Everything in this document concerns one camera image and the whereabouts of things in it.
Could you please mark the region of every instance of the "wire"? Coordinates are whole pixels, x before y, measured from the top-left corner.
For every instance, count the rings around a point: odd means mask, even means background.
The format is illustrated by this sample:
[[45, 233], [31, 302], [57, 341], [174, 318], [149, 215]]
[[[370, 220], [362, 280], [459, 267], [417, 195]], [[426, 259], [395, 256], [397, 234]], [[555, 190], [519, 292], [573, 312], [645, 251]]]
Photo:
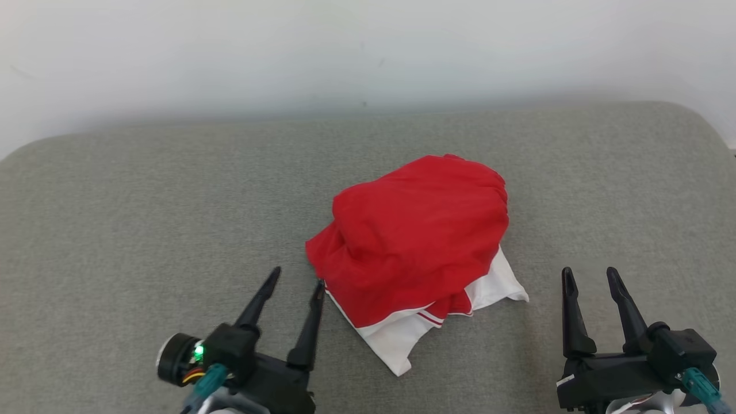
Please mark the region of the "wire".
[[[190, 376], [199, 376], [202, 373], [193, 373]], [[190, 407], [190, 411], [199, 411], [202, 404], [220, 388], [227, 380], [227, 368], [223, 364], [212, 364], [201, 379], [197, 380], [194, 389], [184, 400], [184, 408]]]
[[201, 376], [205, 376], [205, 373], [203, 373], [201, 371], [200, 372], [195, 372], [195, 373], [188, 373], [187, 376], [185, 376], [184, 379], [182, 379], [182, 384], [187, 384], [192, 379], [199, 378]]
[[186, 373], [184, 376], [190, 376], [191, 374], [193, 374], [195, 372], [205, 372], [205, 370], [201, 369], [200, 367], [194, 367], [188, 373]]

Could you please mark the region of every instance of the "cable connector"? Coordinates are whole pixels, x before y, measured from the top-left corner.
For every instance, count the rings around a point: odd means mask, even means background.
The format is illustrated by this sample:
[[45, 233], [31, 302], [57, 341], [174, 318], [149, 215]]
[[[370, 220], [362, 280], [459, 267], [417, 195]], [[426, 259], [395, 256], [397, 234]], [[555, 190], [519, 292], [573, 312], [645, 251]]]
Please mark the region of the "cable connector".
[[182, 413], [194, 414], [199, 411], [205, 400], [218, 390], [227, 379], [227, 368], [222, 364], [212, 364], [207, 373], [194, 385], [194, 389], [184, 400]]
[[721, 392], [699, 369], [688, 368], [682, 374], [682, 384], [687, 392], [697, 397], [709, 414], [731, 414], [731, 407], [721, 399]]

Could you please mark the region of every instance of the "gray cushion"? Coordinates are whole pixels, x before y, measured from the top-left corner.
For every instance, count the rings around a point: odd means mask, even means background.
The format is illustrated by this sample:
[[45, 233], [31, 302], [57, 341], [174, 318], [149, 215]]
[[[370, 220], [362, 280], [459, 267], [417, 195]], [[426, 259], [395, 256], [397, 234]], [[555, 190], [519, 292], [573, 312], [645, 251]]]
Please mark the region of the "gray cushion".
[[162, 342], [232, 321], [283, 266], [259, 350], [296, 340], [314, 272], [304, 241], [332, 197], [426, 154], [505, 177], [502, 246], [529, 304], [428, 333], [396, 378], [328, 303], [311, 380], [320, 413], [554, 413], [560, 270], [599, 351], [623, 334], [605, 269], [648, 323], [698, 330], [736, 404], [736, 161], [663, 103], [511, 113], [145, 127], [30, 144], [0, 163], [0, 410], [178, 413]]

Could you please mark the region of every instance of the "green led light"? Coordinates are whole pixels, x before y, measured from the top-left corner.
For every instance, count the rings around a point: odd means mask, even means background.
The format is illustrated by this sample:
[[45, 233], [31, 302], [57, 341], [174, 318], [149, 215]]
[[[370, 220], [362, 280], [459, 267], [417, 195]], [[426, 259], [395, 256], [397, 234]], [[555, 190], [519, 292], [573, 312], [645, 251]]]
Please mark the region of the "green led light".
[[197, 347], [194, 349], [194, 359], [201, 360], [202, 357], [205, 355], [205, 347], [201, 345], [197, 345]]

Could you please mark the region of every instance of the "red stripe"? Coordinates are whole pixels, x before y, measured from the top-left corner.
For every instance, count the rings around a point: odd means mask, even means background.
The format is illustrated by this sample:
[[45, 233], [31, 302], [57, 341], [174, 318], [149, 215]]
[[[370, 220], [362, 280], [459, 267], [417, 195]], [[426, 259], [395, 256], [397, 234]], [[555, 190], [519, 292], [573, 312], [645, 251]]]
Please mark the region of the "red stripe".
[[427, 315], [424, 315], [424, 314], [423, 314], [423, 313], [421, 313], [421, 312], [420, 312], [420, 313], [417, 313], [417, 315], [419, 315], [419, 316], [421, 316], [421, 317], [425, 318], [426, 320], [429, 320], [430, 322], [432, 322], [432, 324], [434, 324], [434, 325], [435, 325], [435, 326], [437, 326], [438, 328], [442, 327], [442, 325], [441, 325], [441, 324], [439, 324], [439, 323], [435, 322], [434, 320], [430, 319], [429, 317], [427, 317]]
[[421, 313], [422, 315], [428, 317], [434, 323], [439, 323], [440, 325], [442, 325], [442, 323], [445, 321], [445, 319], [442, 318], [442, 317], [439, 317], [439, 316], [435, 315], [434, 312], [431, 312], [429, 309], [430, 308], [424, 309], [422, 311], [419, 311], [419, 313]]

